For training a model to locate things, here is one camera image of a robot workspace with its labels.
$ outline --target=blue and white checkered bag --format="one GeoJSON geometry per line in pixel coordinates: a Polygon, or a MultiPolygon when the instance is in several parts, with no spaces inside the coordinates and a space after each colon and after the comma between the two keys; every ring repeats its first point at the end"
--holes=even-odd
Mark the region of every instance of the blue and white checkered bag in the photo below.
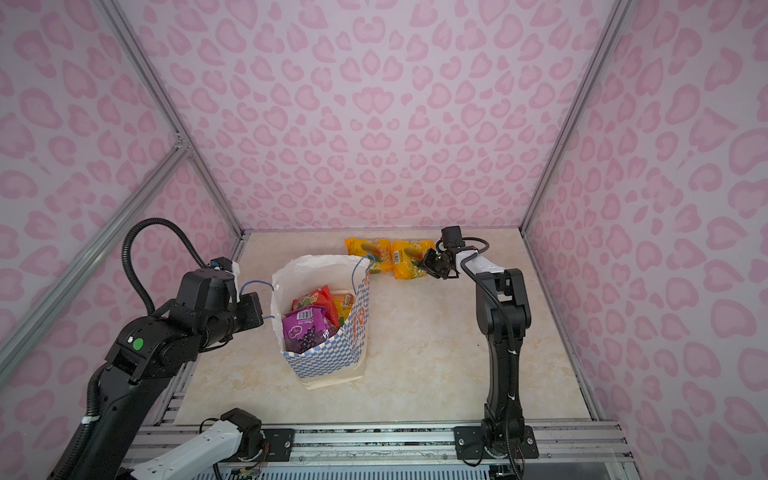
{"type": "Polygon", "coordinates": [[[366,358],[368,323],[369,258],[351,255],[305,255],[291,260],[272,275],[270,312],[280,351],[299,380],[310,390],[362,377],[366,358]],[[285,351],[283,314],[293,299],[328,285],[331,292],[351,292],[355,303],[336,335],[304,353],[285,351]]]}

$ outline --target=candy bag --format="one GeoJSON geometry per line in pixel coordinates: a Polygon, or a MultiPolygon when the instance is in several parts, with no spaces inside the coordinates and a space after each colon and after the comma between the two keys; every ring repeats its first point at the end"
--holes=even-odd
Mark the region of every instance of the candy bag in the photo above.
{"type": "Polygon", "coordinates": [[[349,318],[349,313],[352,312],[352,304],[355,302],[355,297],[351,293],[333,293],[333,304],[336,306],[336,311],[339,313],[339,323],[344,325],[346,319],[349,318]]]}
{"type": "Polygon", "coordinates": [[[371,273],[387,273],[392,271],[392,246],[386,238],[378,240],[358,240],[356,238],[347,238],[344,240],[349,255],[364,257],[373,255],[375,257],[371,273]]]}
{"type": "Polygon", "coordinates": [[[392,242],[395,278],[410,280],[425,276],[427,272],[419,268],[419,263],[430,248],[435,248],[435,243],[431,240],[421,242],[397,240],[392,242]]]}
{"type": "Polygon", "coordinates": [[[333,298],[331,297],[331,291],[327,285],[325,285],[323,288],[312,290],[311,292],[306,294],[303,298],[294,300],[293,308],[291,310],[298,310],[300,308],[303,308],[309,305],[319,305],[319,306],[325,307],[326,318],[330,320],[330,322],[336,328],[339,328],[341,326],[341,323],[339,323],[339,314],[336,311],[336,305],[334,305],[333,303],[333,298]]]}
{"type": "Polygon", "coordinates": [[[283,317],[286,351],[304,353],[336,335],[339,329],[326,318],[323,306],[305,306],[283,317]]]}

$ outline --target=checkered pattern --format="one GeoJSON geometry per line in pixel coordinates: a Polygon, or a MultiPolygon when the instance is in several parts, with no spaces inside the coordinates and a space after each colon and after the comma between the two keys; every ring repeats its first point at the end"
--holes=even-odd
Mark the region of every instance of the checkered pattern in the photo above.
{"type": "Polygon", "coordinates": [[[283,352],[288,364],[299,378],[308,379],[328,375],[360,361],[362,348],[366,344],[368,285],[369,272],[366,271],[365,277],[357,286],[357,296],[349,318],[336,335],[304,353],[283,352]]]}

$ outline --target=pink wall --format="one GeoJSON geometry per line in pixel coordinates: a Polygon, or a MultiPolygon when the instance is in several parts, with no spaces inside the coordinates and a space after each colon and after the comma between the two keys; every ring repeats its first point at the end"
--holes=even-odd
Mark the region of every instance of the pink wall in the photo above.
{"type": "Polygon", "coordinates": [[[125,1],[245,227],[521,222],[612,0],[125,1]]]}
{"type": "Polygon", "coordinates": [[[644,478],[768,476],[768,3],[641,2],[531,235],[644,478]]]}
{"type": "Polygon", "coordinates": [[[88,0],[0,6],[0,346],[169,150],[88,0]]]}
{"type": "MultiPolygon", "coordinates": [[[[142,217],[165,217],[189,236],[204,261],[231,253],[234,238],[188,165],[181,166],[142,217]]],[[[51,332],[0,392],[0,476],[44,478],[74,433],[84,390],[122,327],[146,315],[116,247],[51,332]]],[[[148,227],[134,244],[134,268],[155,305],[176,296],[197,268],[176,236],[148,227]]]]}

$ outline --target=yellow snack package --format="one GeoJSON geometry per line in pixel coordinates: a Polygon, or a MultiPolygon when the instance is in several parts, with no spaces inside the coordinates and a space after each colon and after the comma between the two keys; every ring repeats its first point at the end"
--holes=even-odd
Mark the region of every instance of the yellow snack package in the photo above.
{"type": "Polygon", "coordinates": [[[425,276],[427,272],[419,268],[419,263],[430,248],[435,248],[435,242],[431,240],[421,242],[396,240],[392,242],[392,263],[395,268],[395,278],[410,280],[425,276]]]}
{"type": "Polygon", "coordinates": [[[392,271],[392,245],[386,238],[379,238],[378,240],[348,238],[344,242],[349,255],[357,255],[358,257],[373,255],[376,258],[371,267],[371,273],[392,271]]]}
{"type": "Polygon", "coordinates": [[[349,313],[352,312],[355,297],[351,293],[331,293],[331,298],[333,298],[336,311],[339,313],[339,323],[344,325],[349,313]]]}

